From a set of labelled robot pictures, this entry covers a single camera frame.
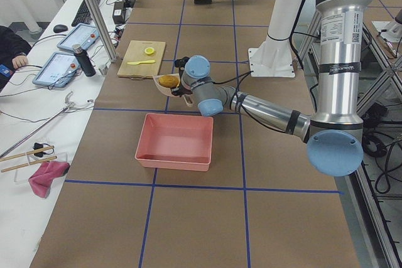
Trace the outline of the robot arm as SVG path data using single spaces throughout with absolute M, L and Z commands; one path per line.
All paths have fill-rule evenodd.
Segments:
M 249 50 L 254 77 L 293 77 L 291 37 L 305 0 L 275 0 L 266 39 Z M 180 83 L 174 96 L 191 95 L 205 116 L 224 108 L 246 114 L 264 127 L 298 136 L 307 156 L 321 173 L 346 176 L 362 163 L 363 121 L 357 114 L 363 14 L 372 0 L 316 0 L 320 16 L 320 61 L 315 111 L 304 115 L 241 92 L 219 86 L 210 63 L 200 55 L 176 60 Z

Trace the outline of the person's hand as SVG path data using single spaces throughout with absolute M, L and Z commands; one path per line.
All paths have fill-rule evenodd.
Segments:
M 13 68 L 19 69 L 28 64 L 28 57 L 26 55 L 18 55 L 12 59 Z

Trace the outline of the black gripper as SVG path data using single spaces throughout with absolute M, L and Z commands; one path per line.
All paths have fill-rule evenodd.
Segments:
M 184 86 L 179 85 L 178 87 L 171 88 L 171 94 L 175 97 L 182 97 L 183 95 L 191 95 L 192 92 Z

